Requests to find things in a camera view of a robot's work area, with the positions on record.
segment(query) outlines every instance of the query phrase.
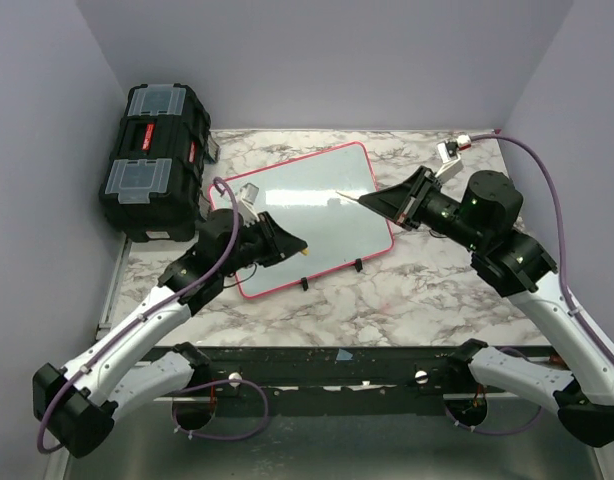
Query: marble countertop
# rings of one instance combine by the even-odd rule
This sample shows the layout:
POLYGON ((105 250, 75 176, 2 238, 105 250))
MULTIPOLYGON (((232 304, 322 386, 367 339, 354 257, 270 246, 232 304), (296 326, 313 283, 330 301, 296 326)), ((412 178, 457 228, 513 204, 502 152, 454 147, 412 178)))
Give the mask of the marble countertop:
MULTIPOLYGON (((435 145, 450 132, 218 131, 217 165, 205 178, 245 173, 344 143, 362 142, 379 187, 400 183, 419 165, 438 168, 435 145)), ((444 192, 459 200, 477 170, 505 172, 494 141, 480 142, 463 157, 464 170, 444 192)), ((394 227, 389 253, 289 288, 246 300, 225 290, 159 345, 189 341, 211 346, 440 346, 479 338, 495 345, 542 345, 547 341, 524 315, 481 281, 469 253, 429 231, 394 227)), ((165 266, 190 243, 133 244, 122 272, 111 319, 127 316, 155 285, 165 266)))

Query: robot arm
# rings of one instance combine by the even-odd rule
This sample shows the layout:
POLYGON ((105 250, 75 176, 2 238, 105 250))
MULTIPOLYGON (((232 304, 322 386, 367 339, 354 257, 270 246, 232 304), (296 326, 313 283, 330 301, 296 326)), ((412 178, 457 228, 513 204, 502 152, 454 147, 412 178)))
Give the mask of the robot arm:
POLYGON ((467 248, 478 276, 536 324, 570 369, 531 364, 470 341, 457 356, 476 382, 556 413, 588 445, 606 445, 614 440, 614 344, 587 312, 569 308, 556 262, 514 227, 523 197, 509 178, 479 171, 460 202, 441 192, 461 169, 460 151, 470 145, 466 135, 439 144, 443 165, 436 174, 420 167, 403 183, 363 195, 358 203, 406 230, 424 224, 467 248))
POLYGON ((60 369, 45 364, 36 372, 39 450, 52 451, 43 447, 46 428, 75 457, 87 455, 131 410, 186 387, 207 362, 190 344, 177 345, 148 366, 133 367, 161 338, 218 296, 226 276, 254 263, 269 267, 306 253, 303 240, 284 231, 267 212, 255 212, 256 193, 248 184, 234 199, 237 212, 211 212, 196 244, 167 267, 145 300, 102 340, 60 369))

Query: light purple wall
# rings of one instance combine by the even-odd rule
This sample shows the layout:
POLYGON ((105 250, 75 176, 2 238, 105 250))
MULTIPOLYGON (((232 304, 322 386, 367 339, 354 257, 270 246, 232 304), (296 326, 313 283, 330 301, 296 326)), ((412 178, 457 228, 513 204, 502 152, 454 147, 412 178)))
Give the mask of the light purple wall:
POLYGON ((31 377, 93 338, 120 246, 96 194, 123 105, 73 1, 0 2, 0 479, 42 475, 31 377))
POLYGON ((188 82, 220 128, 502 125, 571 0, 79 0, 127 90, 188 82))
MULTIPOLYGON (((575 0, 504 131, 532 145, 555 177, 572 290, 614 340, 614 0, 575 0)), ((555 254, 540 172, 514 148, 503 154, 527 224, 555 254)))

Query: whiteboard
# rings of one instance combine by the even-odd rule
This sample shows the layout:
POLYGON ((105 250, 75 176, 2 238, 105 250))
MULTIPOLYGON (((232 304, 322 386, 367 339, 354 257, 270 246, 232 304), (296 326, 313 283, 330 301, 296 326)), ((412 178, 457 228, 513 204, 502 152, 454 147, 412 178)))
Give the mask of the whiteboard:
MULTIPOLYGON (((287 232, 309 245, 309 255, 294 255, 238 285, 246 298, 255 298, 300 284, 342 267, 388 252, 394 238, 387 221, 353 197, 375 192, 376 183, 362 143, 354 142, 226 179, 234 192, 247 183, 259 188, 254 208, 267 211, 287 232)), ((208 191, 214 209, 231 208, 227 196, 212 185, 208 191)), ((239 270, 246 279, 253 267, 239 270)))

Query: toolbox lid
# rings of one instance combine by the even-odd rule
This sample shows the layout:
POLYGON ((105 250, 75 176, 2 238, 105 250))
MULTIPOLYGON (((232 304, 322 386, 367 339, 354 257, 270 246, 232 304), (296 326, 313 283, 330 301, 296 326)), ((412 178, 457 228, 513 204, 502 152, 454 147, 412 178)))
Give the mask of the toolbox lid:
POLYGON ((118 203, 150 203, 150 193, 165 193, 169 182, 171 158, 156 160, 114 160, 105 194, 118 194, 118 203))
POLYGON ((128 116, 180 115, 185 89, 173 85, 147 85, 137 88, 131 98, 128 116))

